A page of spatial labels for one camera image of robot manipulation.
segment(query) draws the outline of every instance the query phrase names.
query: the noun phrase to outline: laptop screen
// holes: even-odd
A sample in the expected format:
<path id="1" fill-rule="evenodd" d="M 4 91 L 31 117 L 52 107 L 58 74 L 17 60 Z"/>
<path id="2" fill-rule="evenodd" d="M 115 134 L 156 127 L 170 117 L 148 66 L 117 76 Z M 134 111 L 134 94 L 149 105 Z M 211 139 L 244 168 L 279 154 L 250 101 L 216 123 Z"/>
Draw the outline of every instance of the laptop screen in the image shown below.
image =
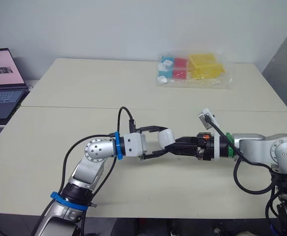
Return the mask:
<path id="1" fill-rule="evenodd" d="M 24 80 L 8 48 L 0 49 L 0 85 L 21 85 Z"/>

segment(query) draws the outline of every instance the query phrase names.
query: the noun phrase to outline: gray floor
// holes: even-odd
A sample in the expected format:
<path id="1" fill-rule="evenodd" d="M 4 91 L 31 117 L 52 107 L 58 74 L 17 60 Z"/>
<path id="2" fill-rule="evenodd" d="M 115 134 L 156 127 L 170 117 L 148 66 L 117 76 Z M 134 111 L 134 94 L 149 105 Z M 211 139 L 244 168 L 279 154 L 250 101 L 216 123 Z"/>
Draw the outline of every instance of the gray floor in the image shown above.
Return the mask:
<path id="1" fill-rule="evenodd" d="M 0 214 L 0 230 L 7 236 L 29 236 L 38 216 Z M 87 218 L 85 233 L 99 236 L 169 236 L 169 228 L 179 236 L 215 236 L 214 228 L 234 236 L 250 231 L 259 236 L 271 236 L 265 219 L 132 219 Z"/>
<path id="2" fill-rule="evenodd" d="M 0 214 L 0 229 L 7 236 L 29 236 L 37 219 L 38 216 Z M 85 233 L 110 236 L 115 221 L 115 218 L 87 218 Z"/>

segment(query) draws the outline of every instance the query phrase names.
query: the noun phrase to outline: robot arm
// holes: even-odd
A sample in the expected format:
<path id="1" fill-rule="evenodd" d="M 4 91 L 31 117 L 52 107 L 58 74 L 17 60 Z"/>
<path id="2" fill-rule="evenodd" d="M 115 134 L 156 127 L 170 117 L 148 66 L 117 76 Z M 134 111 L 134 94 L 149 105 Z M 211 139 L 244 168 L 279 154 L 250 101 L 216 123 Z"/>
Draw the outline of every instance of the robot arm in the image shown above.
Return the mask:
<path id="1" fill-rule="evenodd" d="M 199 114 L 199 118 L 207 129 L 212 126 L 207 118 L 218 127 L 218 123 L 209 110 Z M 141 160 L 156 158 L 168 152 L 175 155 L 195 156 L 199 160 L 211 160 L 221 157 L 235 157 L 233 149 L 225 137 L 215 131 L 199 133 L 195 137 L 174 138 L 170 129 L 160 126 L 147 126 L 136 129 L 134 120 L 129 121 L 130 133 L 120 136 L 111 133 L 110 139 L 91 139 L 84 150 L 84 156 L 70 176 L 61 194 L 54 192 L 54 200 L 49 211 L 40 222 L 35 236 L 80 235 L 75 223 L 79 222 L 88 207 L 96 207 L 92 203 L 93 191 L 103 173 L 104 163 L 109 157 L 122 159 L 123 156 L 136 157 Z M 143 132 L 157 132 L 160 150 L 146 154 L 147 145 Z M 280 190 L 278 205 L 279 218 L 283 229 L 287 232 L 287 134 L 264 137 L 259 134 L 227 134 L 227 138 L 241 151 L 247 160 L 254 163 L 271 164 L 271 175 L 278 179 Z"/>

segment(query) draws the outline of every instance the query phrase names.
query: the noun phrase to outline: table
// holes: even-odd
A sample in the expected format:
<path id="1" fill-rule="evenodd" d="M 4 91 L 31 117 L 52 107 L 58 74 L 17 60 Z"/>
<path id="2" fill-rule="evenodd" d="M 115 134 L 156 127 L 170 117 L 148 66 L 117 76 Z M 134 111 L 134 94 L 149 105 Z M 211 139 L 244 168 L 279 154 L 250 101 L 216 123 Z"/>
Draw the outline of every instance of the table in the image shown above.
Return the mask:
<path id="1" fill-rule="evenodd" d="M 287 112 L 253 64 L 235 64 L 230 89 L 156 86 L 157 62 L 57 59 L 22 106 Z"/>
<path id="2" fill-rule="evenodd" d="M 132 109 L 137 127 L 170 127 L 176 138 L 205 131 L 197 114 L 188 110 Z M 214 111 L 224 132 L 287 133 L 287 112 Z M 78 139 L 116 130 L 118 109 L 21 107 L 0 135 L 0 213 L 39 215 L 57 191 L 66 151 Z M 121 133 L 128 118 L 122 115 Z M 147 134 L 157 148 L 156 134 Z M 67 175 L 81 159 L 80 144 L 69 157 Z M 104 175 L 112 159 L 105 164 Z M 198 161 L 174 156 L 118 161 L 90 208 L 93 217 L 264 218 L 269 194 L 254 196 L 234 183 L 232 159 Z M 260 167 L 241 165 L 239 179 L 250 189 L 262 189 L 270 175 Z"/>

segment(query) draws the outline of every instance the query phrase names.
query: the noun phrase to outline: white wall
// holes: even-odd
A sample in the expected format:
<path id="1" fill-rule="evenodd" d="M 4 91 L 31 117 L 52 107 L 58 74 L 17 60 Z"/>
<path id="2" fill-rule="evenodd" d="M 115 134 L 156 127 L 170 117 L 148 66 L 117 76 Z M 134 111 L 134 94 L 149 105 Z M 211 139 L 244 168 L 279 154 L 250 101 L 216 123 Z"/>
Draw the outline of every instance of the white wall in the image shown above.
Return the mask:
<path id="1" fill-rule="evenodd" d="M 287 36 L 287 0 L 0 0 L 0 47 L 25 79 L 55 58 L 156 60 L 211 49 L 268 64 Z"/>

